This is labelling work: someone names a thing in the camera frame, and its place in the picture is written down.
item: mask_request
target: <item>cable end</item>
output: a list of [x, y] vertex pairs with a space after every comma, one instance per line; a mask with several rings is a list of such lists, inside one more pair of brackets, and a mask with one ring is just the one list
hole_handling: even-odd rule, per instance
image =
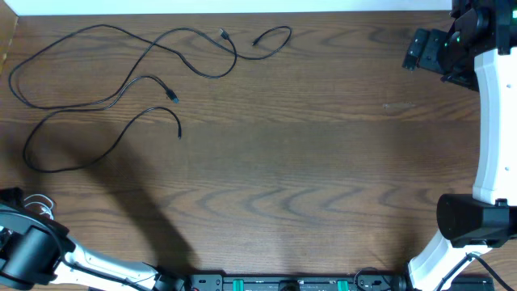
[[219, 28], [219, 33], [221, 34], [221, 37], [224, 38], [225, 40], [229, 39], [229, 34], [228, 34], [228, 32], [226, 32], [226, 30]]
[[176, 104], [179, 103], [178, 96], [176, 96], [176, 94], [171, 89], [165, 90], [165, 93], [167, 94], [167, 97], [169, 97], [169, 99], [172, 100], [172, 102]]

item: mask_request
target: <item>white wall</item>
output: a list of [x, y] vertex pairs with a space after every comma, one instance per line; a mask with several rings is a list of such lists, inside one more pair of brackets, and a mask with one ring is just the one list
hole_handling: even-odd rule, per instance
[[18, 15], [451, 10], [451, 0], [5, 0]]

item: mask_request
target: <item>green strip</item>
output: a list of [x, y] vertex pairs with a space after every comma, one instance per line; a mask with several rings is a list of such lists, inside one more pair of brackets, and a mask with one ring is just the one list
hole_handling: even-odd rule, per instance
[[233, 291], [244, 291], [244, 281], [243, 280], [233, 280]]
[[348, 281], [338, 281], [338, 291], [348, 291]]

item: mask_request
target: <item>black wire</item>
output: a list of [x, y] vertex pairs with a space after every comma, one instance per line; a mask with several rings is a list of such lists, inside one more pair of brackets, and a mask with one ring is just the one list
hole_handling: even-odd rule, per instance
[[[61, 105], [61, 106], [50, 106], [50, 107], [45, 107], [45, 106], [37, 106], [33, 103], [31, 103], [30, 101], [27, 100], [27, 98], [25, 98], [25, 96], [21, 93], [21, 91], [18, 93], [16, 92], [16, 90], [14, 89], [13, 85], [12, 85], [12, 78], [13, 76], [15, 75], [15, 72], [17, 70], [19, 70], [23, 65], [27, 64], [29, 61], [33, 61], [36, 57], [38, 57], [40, 54], [46, 52], [47, 50], [49, 50], [51, 47], [53, 47], [54, 45], [56, 44], [59, 44], [61, 43], [63, 40], [66, 40], [66, 39], [69, 39], [70, 37], [73, 37], [73, 36], [76, 36], [77, 34], [81, 33], [81, 32], [84, 32], [84, 31], [87, 31], [87, 30], [90, 30], [92, 28], [96, 28], [96, 27], [109, 27], [109, 28], [113, 28], [113, 29], [116, 29], [116, 30], [119, 30], [133, 38], [136, 38], [138, 40], [141, 40], [141, 41], [144, 41], [145, 43], [148, 43], [149, 44], [149, 47], [141, 54], [141, 56], [138, 58], [137, 62], [133, 65], [133, 67], [129, 70], [129, 73], [128, 75], [126, 76], [125, 80], [122, 82], [122, 84], [120, 85], [120, 87], [115, 91], [115, 93], [109, 95], [108, 97], [104, 98], [104, 99], [100, 99], [100, 100], [97, 100], [97, 101], [94, 101], [94, 102], [90, 102], [90, 103], [78, 103], [78, 104], [72, 104], [72, 105]], [[170, 92], [172, 94], [174, 94], [174, 92], [172, 92], [172, 90], [158, 77], [154, 77], [154, 76], [151, 76], [151, 75], [146, 75], [146, 76], [140, 76], [140, 77], [136, 77], [134, 78], [132, 81], [128, 82], [129, 78], [131, 77], [132, 73], [134, 72], [134, 70], [138, 67], [138, 65], [140, 64], [140, 62], [142, 61], [142, 59], [147, 55], [147, 53], [150, 51], [150, 49], [153, 47], [153, 46], [157, 46], [161, 49], [165, 49], [169, 52], [172, 52], [172, 53], [175, 53], [176, 55], [178, 55], [178, 57], [183, 61], [183, 63], [190, 69], [192, 70], [194, 73], [198, 74], [199, 76], [201, 77], [205, 77], [205, 78], [221, 78], [221, 77], [224, 77], [226, 74], [228, 74], [230, 71], [233, 70], [233, 68], [235, 67], [236, 63], [237, 63], [237, 58], [240, 57], [240, 58], [243, 58], [243, 59], [246, 59], [246, 60], [263, 60], [265, 58], [268, 58], [268, 57], [271, 57], [273, 56], [275, 53], [277, 53], [278, 51], [280, 51], [286, 44], [287, 42], [289, 41], [289, 39], [291, 38], [291, 34], [292, 34], [292, 29], [288, 26], [280, 26], [280, 27], [274, 27], [272, 29], [269, 29], [267, 31], [265, 31], [262, 35], [260, 35], [257, 39], [255, 39], [255, 41], [252, 43], [252, 45], [256, 45], [262, 38], [263, 36], [265, 36], [267, 33], [269, 32], [273, 32], [277, 29], [281, 29], [281, 28], [287, 28], [289, 30], [289, 35], [288, 37], [286, 38], [286, 40], [277, 48], [275, 49], [274, 51], [272, 51], [271, 53], [265, 55], [265, 56], [262, 56], [262, 57], [246, 57], [246, 56], [242, 56], [240, 54], [237, 53], [237, 49], [235, 48], [235, 44], [233, 43], [233, 41], [229, 38], [229, 35], [227, 32], [225, 32], [223, 29], [221, 29], [221, 36], [223, 36], [223, 39], [227, 40], [232, 49], [228, 49], [226, 48], [225, 46], [221, 45], [221, 44], [218, 44], [215, 40], [213, 40], [212, 38], [210, 38], [209, 36], [207, 36], [206, 34], [204, 34], [203, 32], [200, 32], [198, 30], [195, 30], [193, 28], [188, 28], [188, 27], [180, 27], [180, 28], [175, 28], [175, 29], [171, 29], [167, 32], [164, 32], [162, 33], [159, 37], [157, 37], [154, 41], [150, 41], [150, 40], [146, 40], [142, 37], [139, 37], [139, 36], [136, 36], [134, 34], [132, 34], [131, 32], [128, 32], [126, 30], [124, 30], [123, 28], [120, 28], [120, 27], [116, 27], [116, 26], [112, 26], [112, 25], [107, 25], [107, 24], [98, 24], [98, 25], [93, 25], [93, 26], [89, 26], [89, 27], [84, 27], [82, 29], [79, 29], [78, 31], [76, 32], [72, 32], [70, 33], [69, 35], [67, 36], [64, 36], [62, 38], [60, 38], [59, 40], [56, 40], [54, 41], [53, 43], [51, 43], [50, 45], [48, 45], [47, 47], [41, 49], [39, 52], [35, 53], [34, 55], [32, 55], [31, 57], [29, 57], [28, 59], [26, 59], [25, 61], [22, 61], [21, 63], [19, 63], [12, 71], [11, 73], [9, 74], [9, 78], [8, 78], [8, 83], [9, 83], [9, 89], [11, 90], [12, 94], [22, 103], [24, 103], [25, 105], [27, 105], [28, 107], [30, 108], [37, 108], [37, 109], [43, 109], [43, 110], [55, 110], [57, 109], [57, 111], [55, 112], [51, 112], [50, 114], [48, 114], [45, 118], [43, 118], [40, 123], [32, 130], [31, 134], [29, 135], [29, 137], [27, 138], [27, 140], [25, 141], [25, 146], [23, 147], [23, 152], [22, 152], [22, 156], [23, 156], [23, 160], [24, 162], [27, 164], [28, 167], [30, 167], [32, 170], [34, 171], [38, 171], [38, 172], [41, 172], [41, 173], [57, 173], [57, 172], [62, 172], [62, 171], [74, 171], [74, 170], [79, 170], [79, 169], [82, 169], [82, 168], [85, 168], [85, 167], [88, 167], [88, 166], [91, 166], [95, 163], [97, 163], [98, 161], [100, 161], [101, 159], [103, 159], [104, 157], [106, 157], [113, 149], [115, 149], [115, 147], [117, 146], [117, 144], [119, 143], [120, 139], [122, 138], [122, 136], [124, 135], [124, 133], [126, 132], [126, 130], [129, 128], [129, 126], [131, 126], [131, 124], [136, 120], [138, 119], [138, 117], [144, 115], [145, 113], [147, 112], [151, 112], [151, 111], [154, 111], [154, 110], [164, 110], [164, 111], [167, 111], [169, 112], [175, 119], [176, 121], [178, 122], [178, 138], [181, 138], [182, 136], [182, 131], [181, 131], [181, 124], [179, 122], [179, 119], [178, 117], [168, 108], [164, 108], [164, 107], [153, 107], [153, 108], [148, 108], [146, 110], [144, 110], [143, 112], [141, 112], [140, 114], [138, 114], [137, 116], [133, 117], [133, 119], [131, 121], [129, 121], [129, 123], [125, 126], [124, 130], [122, 131], [122, 133], [118, 136], [118, 138], [116, 139], [115, 143], [113, 143], [113, 145], [102, 155], [100, 155], [99, 157], [97, 158], [94, 158], [92, 161], [84, 164], [84, 165], [81, 165], [81, 166], [77, 166], [77, 167], [65, 167], [65, 168], [61, 168], [61, 169], [56, 169], [56, 170], [45, 170], [45, 169], [41, 169], [37, 166], [35, 166], [34, 164], [32, 164], [31, 162], [31, 159], [27, 156], [27, 148], [30, 144], [30, 141], [31, 139], [34, 137], [34, 135], [36, 134], [36, 131], [50, 118], [54, 117], [55, 115], [59, 114], [59, 113], [63, 113], [63, 112], [96, 112], [96, 111], [103, 111], [103, 110], [107, 110], [109, 109], [110, 107], [112, 107], [113, 105], [115, 105], [119, 100], [120, 98], [122, 97], [122, 95], [124, 94], [124, 92], [136, 81], [140, 80], [140, 79], [143, 79], [143, 78], [151, 78], [153, 79], [156, 83], [158, 83], [161, 87], [163, 87], [163, 89], [166, 91], [166, 93], [169, 95], [169, 97], [171, 98], [170, 96]], [[196, 33], [197, 35], [199, 36], [202, 36], [203, 38], [205, 38], [206, 40], [208, 40], [208, 42], [210, 42], [211, 44], [214, 44], [215, 46], [217, 46], [218, 48], [220, 49], [223, 49], [225, 50], [226, 52], [229, 52], [229, 53], [232, 53], [233, 54], [233, 63], [232, 65], [229, 67], [229, 69], [227, 69], [223, 74], [218, 74], [218, 75], [210, 75], [210, 74], [205, 74], [205, 73], [202, 73], [200, 72], [199, 70], [197, 70], [186, 58], [184, 55], [182, 55], [180, 52], [172, 49], [172, 48], [167, 48], [166, 46], [162, 46], [160, 44], [158, 44], [158, 41], [161, 40], [163, 37], [171, 34], [172, 32], [177, 32], [177, 31], [189, 31], [189, 32], [194, 32]], [[79, 107], [86, 107], [86, 106], [90, 106], [90, 105], [96, 105], [96, 104], [100, 104], [100, 103], [104, 103], [106, 101], [108, 101], [109, 99], [115, 97], [116, 95], [117, 98], [111, 102], [109, 105], [107, 105], [106, 107], [104, 108], [89, 108], [89, 109], [74, 109], [74, 108], [79, 108]]]
[[56, 242], [57, 249], [58, 249], [58, 251], [60, 253], [60, 257], [61, 257], [61, 262], [65, 266], [71, 268], [72, 270], [78, 270], [78, 271], [84, 272], [84, 273], [86, 273], [88, 275], [97, 276], [98, 278], [101, 278], [101, 279], [104, 279], [104, 280], [109, 280], [111, 282], [116, 282], [116, 283], [119, 283], [119, 284], [122, 284], [122, 285], [128, 285], [128, 286], [131, 286], [132, 288], [134, 288], [134, 289], [136, 289], [138, 291], [147, 291], [148, 290], [148, 289], [144, 289], [144, 288], [138, 286], [137, 282], [128, 281], [127, 278], [122, 280], [122, 279], [119, 279], [119, 278], [116, 278], [116, 277], [113, 277], [113, 276], [104, 275], [101, 272], [92, 271], [92, 270], [84, 268], [84, 267], [82, 267], [82, 266], [80, 266], [78, 264], [72, 264], [72, 263], [66, 261], [66, 259], [65, 259], [66, 251], [65, 251], [65, 248], [63, 247], [63, 244], [61, 243], [61, 240], [57, 237], [57, 235], [54, 232], [54, 230], [51, 229], [50, 227], [48, 227], [47, 225], [45, 225], [43, 222], [41, 222], [41, 221], [39, 221], [39, 220], [37, 220], [37, 219], [35, 219], [33, 217], [29, 217], [26, 214], [18, 213], [18, 212], [11, 211], [11, 210], [0, 210], [0, 215], [10, 215], [10, 216], [22, 217], [22, 218], [28, 219], [30, 221], [33, 221], [36, 224], [38, 224], [39, 226], [41, 226], [54, 239], [54, 241]]
[[497, 273], [492, 269], [491, 266], [488, 265], [486, 261], [484, 261], [479, 255], [474, 253], [467, 254], [454, 268], [442, 279], [438, 288], [436, 290], [440, 291], [445, 283], [458, 272], [458, 270], [463, 267], [466, 263], [470, 262], [472, 259], [476, 259], [481, 266], [483, 266], [488, 273], [507, 291], [514, 291]]
[[358, 289], [359, 291], [366, 291], [366, 290], [364, 290], [363, 288], [359, 287], [359, 284], [357, 284], [357, 279], [359, 278], [359, 274], [360, 274], [361, 272], [364, 272], [364, 271], [367, 271], [367, 270], [373, 270], [373, 271], [375, 271], [375, 272], [377, 273], [377, 275], [379, 275], [379, 276], [382, 278], [382, 280], [387, 284], [387, 286], [389, 286], [389, 288], [384, 289], [384, 290], [381, 290], [381, 291], [389, 291], [389, 290], [391, 290], [391, 283], [390, 283], [390, 282], [388, 282], [388, 280], [386, 279], [386, 277], [384, 277], [384, 275], [382, 275], [382, 274], [380, 273], [380, 271], [379, 271], [377, 268], [374, 268], [374, 267], [364, 267], [364, 268], [360, 269], [360, 270], [355, 274], [355, 276], [354, 276], [354, 285], [355, 285], [355, 287], [357, 287], [357, 289]]

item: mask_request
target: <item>wooden table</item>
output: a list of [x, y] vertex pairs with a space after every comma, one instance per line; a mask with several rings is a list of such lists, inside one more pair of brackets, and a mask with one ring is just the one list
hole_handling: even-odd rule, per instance
[[[47, 112], [16, 100], [6, 72], [97, 23], [149, 39], [195, 27], [222, 44], [224, 27], [238, 52], [255, 56], [286, 36], [275, 33], [252, 48], [268, 28], [290, 25], [294, 33], [275, 56], [238, 60], [216, 80], [154, 48], [134, 75], [159, 76], [179, 104], [142, 81], [108, 111], [49, 121], [32, 143], [32, 158], [45, 168], [88, 161], [152, 106], [178, 114], [181, 141], [175, 121], [154, 112], [97, 165], [38, 174], [23, 164], [21, 150]], [[401, 68], [417, 27], [450, 24], [447, 12], [22, 17], [0, 83], [1, 185], [50, 195], [56, 219], [86, 247], [181, 272], [401, 271], [436, 232], [439, 196], [470, 193], [477, 170], [478, 94]], [[207, 73], [232, 61], [192, 33], [161, 43]], [[93, 101], [118, 88], [145, 47], [96, 29], [28, 65], [17, 83], [39, 105]], [[485, 256], [514, 286], [516, 251], [509, 242]], [[478, 263], [468, 270], [486, 274]]]

